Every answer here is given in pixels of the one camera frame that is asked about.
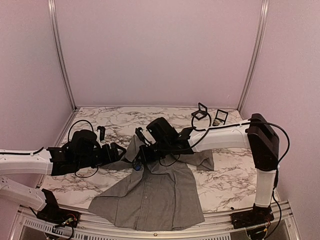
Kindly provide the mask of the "grey button-up shirt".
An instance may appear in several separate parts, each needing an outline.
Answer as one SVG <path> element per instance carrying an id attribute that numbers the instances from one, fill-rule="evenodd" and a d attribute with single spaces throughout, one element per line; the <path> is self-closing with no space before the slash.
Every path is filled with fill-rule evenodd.
<path id="1" fill-rule="evenodd" d="M 188 165 L 214 170 L 211 150 L 182 155 L 170 164 L 151 162 L 94 197 L 88 211 L 118 228 L 138 231 L 183 230 L 204 222 L 196 180 Z"/>

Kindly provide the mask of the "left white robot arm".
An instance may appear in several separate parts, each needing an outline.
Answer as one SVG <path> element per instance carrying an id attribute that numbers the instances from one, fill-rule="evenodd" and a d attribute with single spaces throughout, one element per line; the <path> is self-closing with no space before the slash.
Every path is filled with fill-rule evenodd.
<path id="1" fill-rule="evenodd" d="M 82 129 L 68 136 L 62 147 L 42 147 L 36 151 L 0 152 L 0 196 L 1 198 L 43 211 L 53 223 L 63 219 L 54 194 L 47 189 L 35 189 L 8 178 L 17 174 L 40 174 L 64 176 L 81 169 L 98 169 L 122 159 L 126 149 L 115 142 L 103 144 L 105 128 Z"/>

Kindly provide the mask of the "blue night scene brooch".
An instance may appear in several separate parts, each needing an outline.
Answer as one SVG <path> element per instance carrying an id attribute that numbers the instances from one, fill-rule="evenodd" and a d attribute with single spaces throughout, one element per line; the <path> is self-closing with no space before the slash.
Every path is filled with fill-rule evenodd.
<path id="1" fill-rule="evenodd" d="M 135 171 L 140 171 L 142 169 L 142 163 L 141 162 L 134 162 L 132 164 L 132 167 Z"/>

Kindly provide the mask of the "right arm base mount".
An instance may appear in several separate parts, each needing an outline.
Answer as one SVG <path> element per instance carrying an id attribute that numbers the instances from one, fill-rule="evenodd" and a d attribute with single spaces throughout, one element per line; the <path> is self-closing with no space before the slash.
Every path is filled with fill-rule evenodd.
<path id="1" fill-rule="evenodd" d="M 231 214 L 231 224 L 234 229 L 247 228 L 273 221 L 274 215 L 271 206 L 258 207 L 255 204 L 250 210 Z"/>

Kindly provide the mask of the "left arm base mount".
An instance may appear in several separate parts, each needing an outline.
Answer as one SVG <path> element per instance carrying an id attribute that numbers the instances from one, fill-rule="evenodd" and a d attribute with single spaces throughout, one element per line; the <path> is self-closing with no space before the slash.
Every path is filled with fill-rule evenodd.
<path id="1" fill-rule="evenodd" d="M 47 189 L 41 190 L 45 196 L 45 206 L 38 210 L 36 216 L 38 219 L 53 223 L 59 227 L 67 225 L 67 220 L 71 219 L 68 224 L 76 228 L 81 214 L 78 211 L 60 208 L 54 194 Z"/>

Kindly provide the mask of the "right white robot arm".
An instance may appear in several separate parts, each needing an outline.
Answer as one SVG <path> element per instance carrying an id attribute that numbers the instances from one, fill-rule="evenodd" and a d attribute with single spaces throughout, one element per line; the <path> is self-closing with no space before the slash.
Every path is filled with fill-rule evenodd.
<path id="1" fill-rule="evenodd" d="M 142 163 L 149 163 L 168 155 L 193 155 L 227 148 L 249 149 L 257 170 L 257 184 L 254 208 L 248 212 L 247 219 L 252 224 L 258 224 L 267 216 L 267 208 L 271 205 L 278 184 L 279 164 L 284 158 L 279 155 L 280 138 L 274 128 L 284 130 L 266 121 L 259 113 L 234 124 L 207 129 L 191 126 L 181 132 L 177 132 L 165 118 L 160 117 L 146 127 L 155 142 L 140 146 L 137 158 Z"/>

